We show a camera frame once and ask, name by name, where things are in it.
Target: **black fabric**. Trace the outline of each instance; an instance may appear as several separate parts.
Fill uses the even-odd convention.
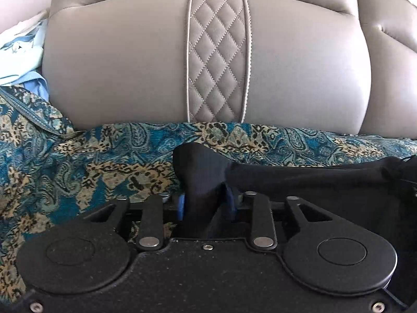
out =
[[[174,150],[173,165],[186,192],[184,219],[200,230],[218,207],[222,183],[277,202],[299,196],[391,242],[398,266],[388,289],[407,304],[417,300],[417,157],[323,168],[260,166],[187,143]]]

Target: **paisley pattern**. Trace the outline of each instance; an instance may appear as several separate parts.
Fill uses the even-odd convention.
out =
[[[280,166],[417,153],[408,139],[236,123],[126,123],[75,132],[36,95],[21,86],[0,87],[0,300],[15,301],[25,291],[15,266],[23,242],[118,195],[143,201],[177,190],[172,150],[191,141],[235,161]]]

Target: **gray leather sofa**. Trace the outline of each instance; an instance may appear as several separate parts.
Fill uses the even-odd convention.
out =
[[[42,71],[79,129],[224,121],[417,138],[407,0],[52,0]]]

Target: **diamond pattern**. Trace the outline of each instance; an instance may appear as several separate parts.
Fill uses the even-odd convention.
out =
[[[240,121],[245,59],[243,0],[192,0],[188,52],[191,121]]]

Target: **light blue clothing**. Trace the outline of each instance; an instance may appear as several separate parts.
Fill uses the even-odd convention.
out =
[[[0,86],[23,83],[32,93],[49,100],[47,82],[35,71],[42,63],[46,27],[47,20],[43,20],[29,34],[0,48]]]

